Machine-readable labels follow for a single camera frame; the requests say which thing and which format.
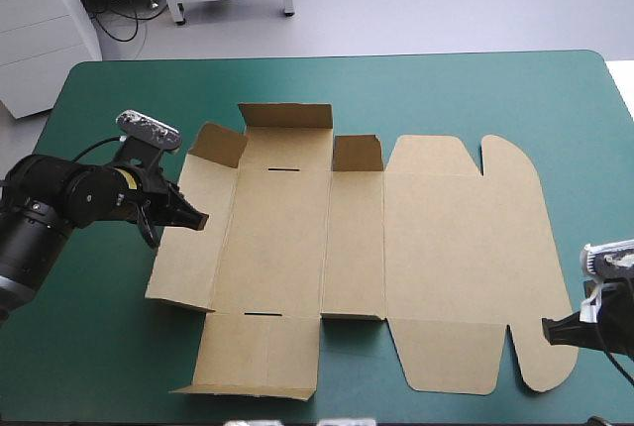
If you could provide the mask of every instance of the box flap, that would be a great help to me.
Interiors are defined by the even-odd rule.
[[[383,154],[378,137],[337,136],[333,171],[383,171]]]
[[[192,154],[185,157],[178,182],[180,189],[193,206],[211,216],[203,231],[164,229],[146,298],[203,310],[211,308],[212,286],[229,224],[237,176],[234,168]]]
[[[383,319],[383,162],[376,136],[335,139],[323,317]]]
[[[462,323],[466,336],[473,324],[520,326],[524,379],[549,389],[568,376],[577,349],[546,348],[541,334],[542,317],[566,316],[571,306],[539,177],[499,137],[483,139],[482,157],[483,175],[455,138],[408,136],[396,144],[385,173],[387,317]],[[399,351],[407,348],[402,338],[394,338]],[[452,342],[437,342],[436,360],[449,368]],[[481,382],[473,373],[461,385],[477,391]]]
[[[249,143],[240,169],[320,170],[330,176],[332,129],[247,128]]]
[[[242,103],[238,106],[249,127],[333,128],[333,111],[330,104],[275,102]]]
[[[171,393],[185,394],[237,394],[241,396],[272,396],[278,398],[300,399],[307,401],[314,394],[315,388],[274,388],[270,386],[248,387],[230,384],[191,384],[175,389]]]
[[[480,175],[463,141],[453,136],[401,136],[386,171]]]
[[[179,392],[308,399],[317,388],[320,320],[208,314],[194,380]]]
[[[207,123],[200,129],[189,154],[220,165],[238,167],[247,146],[247,137],[217,124]]]
[[[389,330],[412,388],[472,394],[495,389],[505,326],[390,318]]]

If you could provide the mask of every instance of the unfolded cardboard box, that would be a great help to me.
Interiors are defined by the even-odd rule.
[[[328,104],[241,104],[238,134],[206,124],[180,187],[211,215],[167,228],[147,297],[208,312],[185,393],[308,399],[321,317],[387,319],[419,390],[494,390],[510,326],[534,390],[577,350],[541,318],[571,312],[539,176],[482,140],[483,173],[454,137],[402,136],[383,169],[376,136],[333,138]]]

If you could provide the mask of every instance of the table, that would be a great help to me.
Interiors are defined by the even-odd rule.
[[[485,134],[514,142],[540,172],[573,306],[581,246],[634,235],[633,122],[591,52],[83,63],[37,151],[72,157],[117,134],[114,118],[128,108],[178,127],[188,147],[203,121],[241,130],[236,103],[263,101],[330,102],[335,132],[379,134],[386,160],[400,134],[457,135],[475,160]],[[184,154],[165,157],[168,177]],[[323,322],[319,384],[306,403],[168,394],[189,384],[203,315],[144,299],[153,259],[134,226],[73,235],[38,298],[0,330],[4,420],[634,421],[631,390],[599,352],[582,351],[563,385],[536,394],[521,384],[507,341],[492,395],[417,392],[387,326],[369,321]]]

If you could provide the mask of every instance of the gray floor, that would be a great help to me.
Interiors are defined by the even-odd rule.
[[[165,12],[131,43],[103,34],[100,42],[105,59],[561,49],[634,59],[632,1],[295,0],[292,18],[280,16],[280,0],[201,3],[186,6],[183,27]],[[125,37],[133,22],[107,25]],[[32,148],[45,119],[15,122],[0,108],[0,176]]]

